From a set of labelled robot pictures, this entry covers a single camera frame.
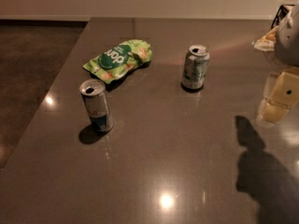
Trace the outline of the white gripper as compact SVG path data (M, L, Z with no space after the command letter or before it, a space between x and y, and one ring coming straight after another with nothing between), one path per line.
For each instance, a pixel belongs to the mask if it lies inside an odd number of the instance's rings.
M299 4L279 23L275 43L276 56L283 63L299 65ZM260 124L278 124L299 102L299 74L283 71L266 80L257 120Z

